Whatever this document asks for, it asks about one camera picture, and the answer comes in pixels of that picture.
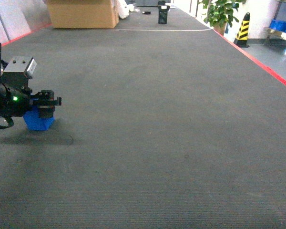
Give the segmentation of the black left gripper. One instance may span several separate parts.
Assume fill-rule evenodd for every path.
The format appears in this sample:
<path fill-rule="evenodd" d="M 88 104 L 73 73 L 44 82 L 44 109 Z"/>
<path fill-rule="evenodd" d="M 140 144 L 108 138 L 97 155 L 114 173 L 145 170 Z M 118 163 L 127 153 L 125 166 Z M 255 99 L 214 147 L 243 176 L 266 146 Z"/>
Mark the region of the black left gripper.
<path fill-rule="evenodd" d="M 39 118 L 53 118 L 62 98 L 55 98 L 52 90 L 41 90 L 31 95 L 29 79 L 21 73 L 3 73 L 0 78 L 0 116 L 22 117 L 35 106 Z"/>

